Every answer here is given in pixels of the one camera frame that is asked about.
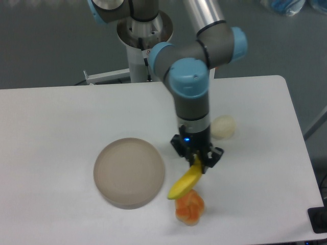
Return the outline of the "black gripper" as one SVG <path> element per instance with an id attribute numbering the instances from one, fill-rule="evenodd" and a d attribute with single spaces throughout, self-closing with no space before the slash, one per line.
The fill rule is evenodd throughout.
<path id="1" fill-rule="evenodd" d="M 185 125 L 179 128 L 179 134 L 175 134 L 171 141 L 172 147 L 176 153 L 184 158 L 189 165 L 193 165 L 193 153 L 198 152 L 198 158 L 201 162 L 202 173 L 205 174 L 209 168 L 213 168 L 224 154 L 222 148 L 214 147 L 211 144 L 210 126 L 205 130 L 189 133 Z"/>

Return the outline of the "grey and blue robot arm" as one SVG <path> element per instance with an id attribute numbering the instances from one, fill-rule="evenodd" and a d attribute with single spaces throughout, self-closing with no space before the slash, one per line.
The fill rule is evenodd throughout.
<path id="1" fill-rule="evenodd" d="M 173 24 L 158 1 L 89 1 L 94 19 L 116 21 L 121 42 L 139 52 L 129 58 L 131 80 L 159 79 L 171 93 L 179 133 L 171 145 L 190 165 L 200 160 L 202 172 L 214 167 L 224 151 L 211 143 L 209 73 L 241 59 L 247 52 L 245 33 L 230 27 L 217 1 L 184 1 L 196 40 L 182 47 L 170 43 Z"/>

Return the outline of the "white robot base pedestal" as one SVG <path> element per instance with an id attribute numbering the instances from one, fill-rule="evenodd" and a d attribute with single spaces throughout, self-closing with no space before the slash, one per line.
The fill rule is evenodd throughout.
<path id="1" fill-rule="evenodd" d="M 160 42 L 168 42 L 173 35 L 173 23 L 163 11 L 149 22 L 127 17 L 118 21 L 117 33 L 126 47 L 130 80 L 132 83 L 157 82 L 148 63 L 151 49 Z"/>

